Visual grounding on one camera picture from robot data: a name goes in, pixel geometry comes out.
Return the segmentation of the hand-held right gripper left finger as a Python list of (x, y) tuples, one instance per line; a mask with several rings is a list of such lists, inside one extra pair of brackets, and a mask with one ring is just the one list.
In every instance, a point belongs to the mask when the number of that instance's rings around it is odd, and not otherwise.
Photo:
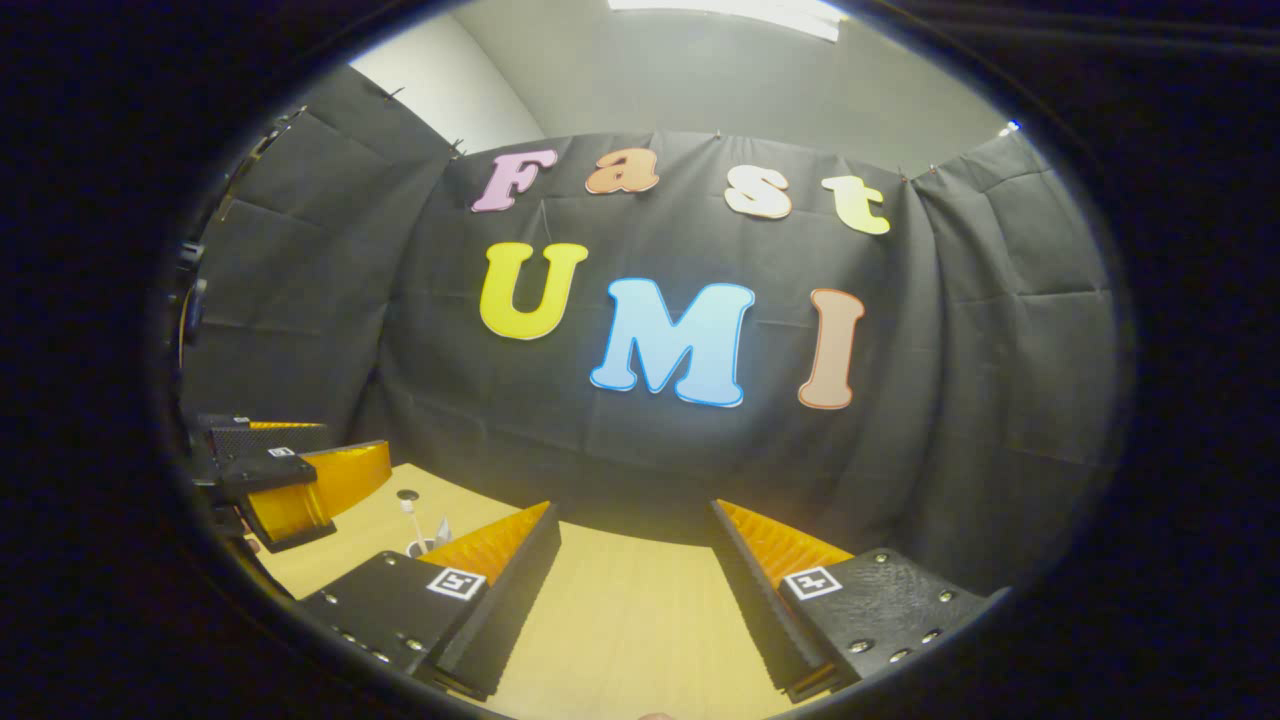
[(484, 701), (559, 546), (558, 507), (544, 501), (416, 559), (375, 553), (300, 603), (381, 662)]

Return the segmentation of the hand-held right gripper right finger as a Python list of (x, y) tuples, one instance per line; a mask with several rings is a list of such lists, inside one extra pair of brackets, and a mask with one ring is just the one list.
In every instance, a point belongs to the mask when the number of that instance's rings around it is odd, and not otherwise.
[(892, 548), (850, 553), (722, 498), (710, 516), (750, 637), (792, 702), (909, 664), (991, 606)]

